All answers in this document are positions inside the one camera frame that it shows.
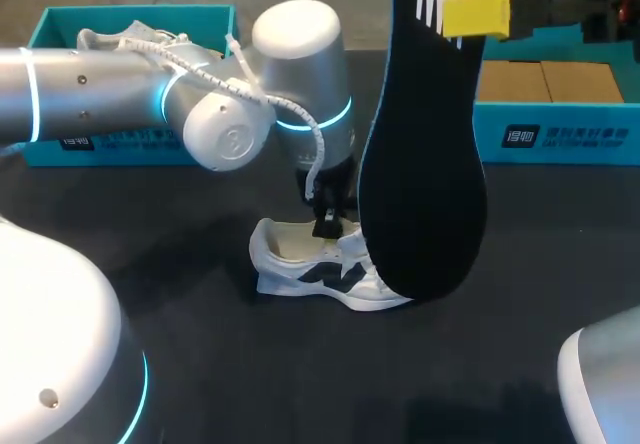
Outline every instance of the black insole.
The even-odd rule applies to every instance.
[[[462,283],[487,214],[472,122],[484,38],[464,39],[460,49],[444,39],[437,1],[429,27],[430,0],[393,0],[387,74],[358,184],[362,230],[381,278],[420,300]]]

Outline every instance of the teal cardboard box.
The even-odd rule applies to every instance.
[[[29,47],[75,48],[83,28],[115,34],[134,20],[174,34],[184,32],[193,42],[225,56],[229,55],[225,35],[237,37],[235,9],[227,5],[53,7],[44,11]],[[195,165],[168,127],[36,142],[28,144],[23,154],[34,167]]]
[[[476,102],[484,162],[640,165],[640,65],[630,42],[587,45],[579,26],[541,29],[522,41],[489,39],[484,59],[608,64],[621,96],[618,103]]]

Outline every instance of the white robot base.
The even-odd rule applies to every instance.
[[[159,444],[147,358],[109,281],[0,219],[0,442]]]

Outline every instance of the robotic arm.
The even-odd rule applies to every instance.
[[[0,143],[168,125],[214,171],[248,164],[275,125],[296,170],[314,235],[338,238],[355,171],[340,21],[317,1],[263,13],[253,45],[220,60],[184,35],[123,38],[115,51],[0,51]]]

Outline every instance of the sneaker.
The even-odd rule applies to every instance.
[[[262,219],[249,244],[258,292],[275,296],[325,295],[354,311],[380,311],[409,302],[380,279],[358,223],[344,221],[337,241],[312,237],[313,222]]]
[[[154,42],[156,44],[167,44],[176,36],[166,31],[157,31],[140,21],[133,23],[124,31],[117,34],[98,34],[91,29],[82,29],[77,36],[77,48],[79,50],[102,50],[113,51],[120,44],[120,39],[130,37],[141,41]]]

